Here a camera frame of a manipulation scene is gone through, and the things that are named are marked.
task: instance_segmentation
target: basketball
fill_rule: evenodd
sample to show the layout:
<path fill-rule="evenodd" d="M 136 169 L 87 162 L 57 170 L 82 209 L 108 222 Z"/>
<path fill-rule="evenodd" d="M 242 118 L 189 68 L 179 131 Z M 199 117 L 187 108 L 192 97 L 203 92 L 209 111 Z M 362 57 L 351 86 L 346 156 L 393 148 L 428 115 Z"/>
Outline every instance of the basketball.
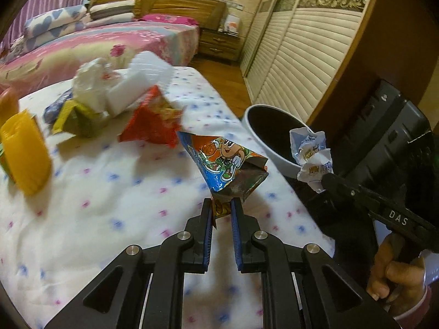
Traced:
<path fill-rule="evenodd" d="M 201 148 L 201 152 L 203 152 L 207 157 L 210 157 L 216 152 L 216 146 L 213 142 L 210 142 Z"/>

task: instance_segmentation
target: red snack bag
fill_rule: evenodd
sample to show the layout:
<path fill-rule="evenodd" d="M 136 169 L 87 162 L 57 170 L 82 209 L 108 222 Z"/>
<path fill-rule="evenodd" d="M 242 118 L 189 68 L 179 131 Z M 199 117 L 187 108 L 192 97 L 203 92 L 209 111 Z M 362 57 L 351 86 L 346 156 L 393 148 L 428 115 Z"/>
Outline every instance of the red snack bag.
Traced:
<path fill-rule="evenodd" d="M 173 148 L 178 143 L 176 131 L 180 130 L 182 114 L 183 110 L 174 109 L 153 85 L 119 135 L 119 142 L 143 140 Z"/>

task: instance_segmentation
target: wooden floor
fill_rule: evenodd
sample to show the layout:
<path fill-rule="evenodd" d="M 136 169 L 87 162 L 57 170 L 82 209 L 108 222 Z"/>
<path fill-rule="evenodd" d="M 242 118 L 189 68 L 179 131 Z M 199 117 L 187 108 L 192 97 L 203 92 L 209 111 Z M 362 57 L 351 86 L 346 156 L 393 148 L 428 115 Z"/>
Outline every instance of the wooden floor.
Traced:
<path fill-rule="evenodd" d="M 237 64 L 227 65 L 207 57 L 195 56 L 189 66 L 207 79 L 237 117 L 244 115 L 245 109 L 252 103 Z"/>

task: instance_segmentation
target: wooden headboard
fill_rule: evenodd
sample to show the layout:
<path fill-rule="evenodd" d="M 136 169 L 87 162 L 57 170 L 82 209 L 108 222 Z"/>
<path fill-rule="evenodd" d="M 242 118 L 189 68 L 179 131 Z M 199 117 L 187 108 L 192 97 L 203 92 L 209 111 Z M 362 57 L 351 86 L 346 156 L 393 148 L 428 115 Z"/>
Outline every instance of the wooden headboard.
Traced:
<path fill-rule="evenodd" d="M 121 0 L 94 0 L 91 6 Z M 218 0 L 135 0 L 134 15 L 140 18 L 148 13 L 192 17 L 200 27 L 218 30 L 226 4 Z"/>

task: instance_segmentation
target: nightstand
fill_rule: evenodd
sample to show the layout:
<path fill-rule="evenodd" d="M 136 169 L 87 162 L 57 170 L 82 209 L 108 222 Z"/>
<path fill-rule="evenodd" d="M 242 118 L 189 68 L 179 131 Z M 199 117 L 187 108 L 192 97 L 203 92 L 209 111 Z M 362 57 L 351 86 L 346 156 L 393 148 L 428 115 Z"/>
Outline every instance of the nightstand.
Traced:
<path fill-rule="evenodd" d="M 239 58 L 239 45 L 239 37 L 202 28 L 198 52 L 236 61 Z"/>

